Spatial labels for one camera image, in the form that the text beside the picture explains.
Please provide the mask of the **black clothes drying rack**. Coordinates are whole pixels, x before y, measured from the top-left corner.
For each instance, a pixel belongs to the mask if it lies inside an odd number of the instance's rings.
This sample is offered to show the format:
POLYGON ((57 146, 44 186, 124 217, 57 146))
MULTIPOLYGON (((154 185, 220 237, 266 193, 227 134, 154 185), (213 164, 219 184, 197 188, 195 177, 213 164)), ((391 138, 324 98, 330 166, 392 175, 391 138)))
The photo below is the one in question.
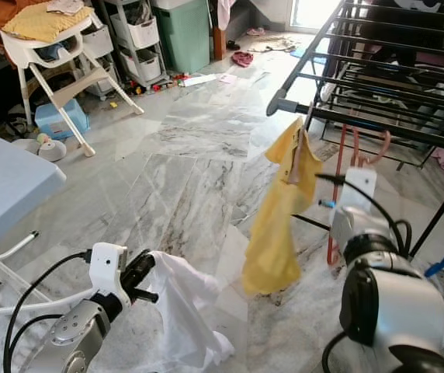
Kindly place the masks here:
POLYGON ((341 0, 267 114, 303 113, 368 138, 444 149, 444 65, 375 61, 381 47, 444 57, 444 0, 341 0))

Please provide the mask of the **blue grey folding table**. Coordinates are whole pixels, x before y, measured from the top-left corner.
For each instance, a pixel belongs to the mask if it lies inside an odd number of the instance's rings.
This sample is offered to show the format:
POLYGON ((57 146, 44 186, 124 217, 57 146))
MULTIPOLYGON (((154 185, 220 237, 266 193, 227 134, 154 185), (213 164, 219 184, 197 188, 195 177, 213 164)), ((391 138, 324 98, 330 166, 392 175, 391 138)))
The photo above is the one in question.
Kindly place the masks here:
MULTIPOLYGON (((51 161, 0 138, 0 239, 4 239, 24 217, 32 214, 65 184, 66 175, 51 161)), ((33 241, 34 232, 0 253, 0 270, 14 280, 19 277, 3 263, 10 256, 30 262, 28 253, 43 253, 43 246, 33 241), (24 248, 28 253, 20 253, 24 248)))

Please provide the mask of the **brown wooden hanger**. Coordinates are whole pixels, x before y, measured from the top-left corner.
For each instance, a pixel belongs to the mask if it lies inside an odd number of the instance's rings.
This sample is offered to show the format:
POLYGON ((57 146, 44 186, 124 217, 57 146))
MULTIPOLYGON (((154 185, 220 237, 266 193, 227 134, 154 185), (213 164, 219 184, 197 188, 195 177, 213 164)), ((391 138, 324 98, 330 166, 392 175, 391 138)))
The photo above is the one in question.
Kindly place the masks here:
POLYGON ((301 149, 304 148, 304 143, 306 143, 308 124, 312 120, 312 113, 314 112, 315 103, 311 103, 308 106, 307 116, 303 120, 303 124, 300 125, 299 131, 297 132, 297 138, 294 140, 293 146, 293 158, 292 167, 290 167, 289 178, 287 182, 290 184, 297 184, 300 180, 299 164, 301 159, 301 149))

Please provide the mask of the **yellow shirt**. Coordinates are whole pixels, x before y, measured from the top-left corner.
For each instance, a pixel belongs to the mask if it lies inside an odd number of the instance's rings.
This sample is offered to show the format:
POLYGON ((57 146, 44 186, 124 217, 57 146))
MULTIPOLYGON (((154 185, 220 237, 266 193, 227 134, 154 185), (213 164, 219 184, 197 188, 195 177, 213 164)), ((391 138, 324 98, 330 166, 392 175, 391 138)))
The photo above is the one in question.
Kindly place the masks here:
POLYGON ((294 251, 292 219, 310 208, 322 161, 312 153, 308 136, 301 149, 300 180, 287 182, 294 140, 303 118, 298 117, 271 145, 265 157, 278 165, 274 180, 257 212, 242 267, 242 285, 250 295, 268 295, 289 287, 300 277, 294 251))

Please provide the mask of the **mustard quilted cushion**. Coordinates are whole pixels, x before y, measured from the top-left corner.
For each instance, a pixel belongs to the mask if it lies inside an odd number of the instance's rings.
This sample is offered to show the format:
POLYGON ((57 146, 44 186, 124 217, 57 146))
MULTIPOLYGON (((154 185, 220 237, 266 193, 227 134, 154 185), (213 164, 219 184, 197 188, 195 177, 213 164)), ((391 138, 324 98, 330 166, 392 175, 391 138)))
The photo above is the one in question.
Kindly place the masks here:
POLYGON ((24 40, 55 42, 61 32, 87 20, 94 12, 94 9, 88 6, 84 6, 74 15, 50 13, 46 8, 46 4, 40 3, 21 9, 2 27, 2 31, 6 35, 24 40))

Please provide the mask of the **brown wooden post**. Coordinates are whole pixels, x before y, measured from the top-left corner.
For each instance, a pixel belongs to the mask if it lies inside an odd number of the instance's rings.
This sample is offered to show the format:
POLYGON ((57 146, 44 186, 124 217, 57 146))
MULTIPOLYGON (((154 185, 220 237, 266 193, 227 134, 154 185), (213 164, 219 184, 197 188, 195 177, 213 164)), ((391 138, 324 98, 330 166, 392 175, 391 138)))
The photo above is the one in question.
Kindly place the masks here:
POLYGON ((225 54, 227 52, 226 49, 226 42, 227 38, 225 35, 225 32, 218 28, 213 27, 212 28, 212 34, 211 34, 211 40, 212 40, 212 61, 221 61, 224 59, 225 54))

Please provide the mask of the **white baby high chair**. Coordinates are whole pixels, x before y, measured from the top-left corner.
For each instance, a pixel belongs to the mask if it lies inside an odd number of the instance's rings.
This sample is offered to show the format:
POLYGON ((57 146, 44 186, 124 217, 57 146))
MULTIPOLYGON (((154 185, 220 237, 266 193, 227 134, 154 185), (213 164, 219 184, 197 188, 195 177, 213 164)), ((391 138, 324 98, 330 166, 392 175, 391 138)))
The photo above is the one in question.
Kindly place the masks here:
MULTIPOLYGON (((48 13, 62 13, 65 15, 74 15, 84 6, 87 6, 82 0, 49 0, 44 4, 47 5, 46 11, 48 13)), ((50 103, 55 106, 55 109, 62 115, 66 124, 69 125, 78 145, 83 148, 84 154, 88 157, 95 154, 94 149, 83 138, 81 132, 78 131, 69 115, 63 109, 63 106, 69 103, 71 99, 75 99, 78 93, 97 84, 97 82, 106 81, 113 86, 113 89, 118 92, 118 95, 125 103, 132 106, 133 112, 136 115, 144 113, 144 110, 130 99, 126 90, 118 84, 108 71, 91 54, 86 52, 82 35, 91 26, 102 27, 101 21, 95 17, 94 12, 87 20, 61 32, 55 42, 24 40, 6 35, 3 31, 0 32, 5 56, 12 62, 17 70, 17 75, 19 75, 21 99, 23 99, 23 105, 26 107, 26 110, 29 110, 30 96, 26 70, 30 70, 40 88, 44 90, 46 96, 50 99, 50 103), (44 75, 42 75, 41 68, 47 68, 47 70, 48 68, 59 68, 73 61, 80 61, 81 64, 88 65, 90 70, 83 77, 77 78, 72 84, 64 86, 64 88, 59 90, 52 89, 44 75)))

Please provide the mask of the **maroon cloth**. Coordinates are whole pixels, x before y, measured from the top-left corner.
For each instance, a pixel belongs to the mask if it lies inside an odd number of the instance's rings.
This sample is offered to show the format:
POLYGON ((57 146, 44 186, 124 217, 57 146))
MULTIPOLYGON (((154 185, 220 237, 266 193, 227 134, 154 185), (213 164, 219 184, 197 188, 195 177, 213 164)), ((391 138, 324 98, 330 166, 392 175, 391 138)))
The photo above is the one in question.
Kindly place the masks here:
POLYGON ((250 65, 253 64, 255 56, 248 52, 234 52, 231 56, 231 60, 241 68, 249 68, 250 65))

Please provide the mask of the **white garment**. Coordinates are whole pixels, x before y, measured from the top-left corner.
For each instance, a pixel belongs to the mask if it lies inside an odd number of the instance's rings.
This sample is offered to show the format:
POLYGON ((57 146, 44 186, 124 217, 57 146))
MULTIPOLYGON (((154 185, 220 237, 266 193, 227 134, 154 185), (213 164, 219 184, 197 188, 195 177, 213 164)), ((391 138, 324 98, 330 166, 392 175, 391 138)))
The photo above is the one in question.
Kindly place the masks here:
POLYGON ((222 333, 214 331, 201 316, 201 309, 215 305, 221 287, 217 278, 202 273, 179 256, 151 251, 150 272, 154 303, 163 322, 165 359, 194 368, 218 365, 235 353, 222 333))

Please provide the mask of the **pale pink hanging garment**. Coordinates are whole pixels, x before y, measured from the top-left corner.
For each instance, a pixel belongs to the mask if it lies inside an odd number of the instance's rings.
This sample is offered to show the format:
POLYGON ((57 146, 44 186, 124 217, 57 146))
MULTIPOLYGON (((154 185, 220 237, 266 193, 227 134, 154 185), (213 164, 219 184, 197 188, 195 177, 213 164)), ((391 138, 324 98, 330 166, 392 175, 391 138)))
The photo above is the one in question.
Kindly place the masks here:
POLYGON ((216 5, 217 28, 225 30, 231 20, 231 8, 237 0, 214 0, 216 5))

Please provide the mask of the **light blue plastic box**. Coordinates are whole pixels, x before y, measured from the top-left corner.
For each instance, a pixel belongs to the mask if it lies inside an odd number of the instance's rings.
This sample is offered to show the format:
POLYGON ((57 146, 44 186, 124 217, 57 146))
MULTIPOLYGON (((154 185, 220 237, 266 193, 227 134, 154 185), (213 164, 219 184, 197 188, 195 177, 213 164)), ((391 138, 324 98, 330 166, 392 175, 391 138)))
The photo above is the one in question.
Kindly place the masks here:
MULTIPOLYGON (((80 106, 77 100, 71 99, 69 103, 63 106, 63 109, 69 115, 78 131, 81 134, 86 134, 88 129, 90 129, 90 120, 88 120, 88 115, 84 113, 82 106, 80 106)), ((33 118, 39 131, 55 140, 73 138, 74 136, 69 125, 66 124, 66 121, 52 103, 38 106, 34 111, 33 118)))

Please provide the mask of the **grey trolley white drawers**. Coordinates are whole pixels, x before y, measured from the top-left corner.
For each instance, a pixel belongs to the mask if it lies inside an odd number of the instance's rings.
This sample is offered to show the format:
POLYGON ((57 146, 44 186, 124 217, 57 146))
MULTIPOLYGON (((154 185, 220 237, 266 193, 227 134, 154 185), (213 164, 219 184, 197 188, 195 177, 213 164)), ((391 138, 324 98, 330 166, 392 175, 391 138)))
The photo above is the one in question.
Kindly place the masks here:
POLYGON ((150 89, 165 78, 161 36, 150 0, 102 0, 120 77, 150 89))

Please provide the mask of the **green plastic bin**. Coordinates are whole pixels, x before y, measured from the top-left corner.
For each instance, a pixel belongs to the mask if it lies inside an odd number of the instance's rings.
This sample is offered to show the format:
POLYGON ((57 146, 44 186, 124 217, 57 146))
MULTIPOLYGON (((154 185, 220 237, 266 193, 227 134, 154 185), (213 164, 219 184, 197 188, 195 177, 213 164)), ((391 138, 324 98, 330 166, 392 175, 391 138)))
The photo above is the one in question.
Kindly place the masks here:
POLYGON ((152 0, 168 68, 197 72, 210 64, 210 11, 206 0, 152 0))

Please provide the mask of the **white paper sheet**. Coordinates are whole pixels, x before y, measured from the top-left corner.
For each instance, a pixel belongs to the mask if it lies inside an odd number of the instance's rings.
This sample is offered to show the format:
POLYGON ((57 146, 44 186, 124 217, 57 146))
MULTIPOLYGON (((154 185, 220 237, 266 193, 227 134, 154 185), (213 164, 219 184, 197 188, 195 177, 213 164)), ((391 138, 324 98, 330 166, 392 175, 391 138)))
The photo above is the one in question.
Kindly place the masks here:
POLYGON ((190 86, 206 84, 207 82, 214 81, 214 79, 216 79, 216 78, 217 78, 216 74, 200 75, 199 77, 189 77, 189 78, 183 79, 179 83, 179 85, 183 86, 183 88, 190 88, 190 86))

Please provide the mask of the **white plastic drawer unit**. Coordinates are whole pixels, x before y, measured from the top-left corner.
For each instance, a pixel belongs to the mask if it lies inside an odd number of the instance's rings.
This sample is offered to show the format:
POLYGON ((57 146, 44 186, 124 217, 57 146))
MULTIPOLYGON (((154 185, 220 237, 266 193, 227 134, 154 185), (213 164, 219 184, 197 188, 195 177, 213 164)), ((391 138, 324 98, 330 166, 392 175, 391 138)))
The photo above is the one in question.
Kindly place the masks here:
MULTIPOLYGON (((85 51, 91 54, 112 77, 115 77, 116 68, 113 67, 113 50, 115 50, 115 47, 113 47, 109 27, 102 26, 82 36, 85 51)), ((100 97, 101 100, 105 100, 109 93, 112 92, 113 86, 106 81, 101 81, 89 86, 87 90, 92 95, 100 97)))

